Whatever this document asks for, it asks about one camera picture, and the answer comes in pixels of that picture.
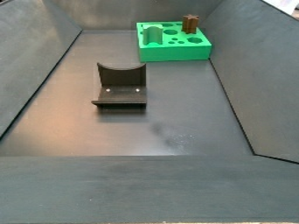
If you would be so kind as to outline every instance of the green block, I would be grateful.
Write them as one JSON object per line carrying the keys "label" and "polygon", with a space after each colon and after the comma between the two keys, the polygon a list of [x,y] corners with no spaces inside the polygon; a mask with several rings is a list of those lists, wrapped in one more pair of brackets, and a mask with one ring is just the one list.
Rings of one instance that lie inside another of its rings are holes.
{"label": "green block", "polygon": [[[162,44],[144,45],[144,26],[162,26]],[[136,23],[138,57],[141,62],[165,60],[206,60],[210,56],[210,42],[198,28],[196,33],[181,31],[182,22]]]}

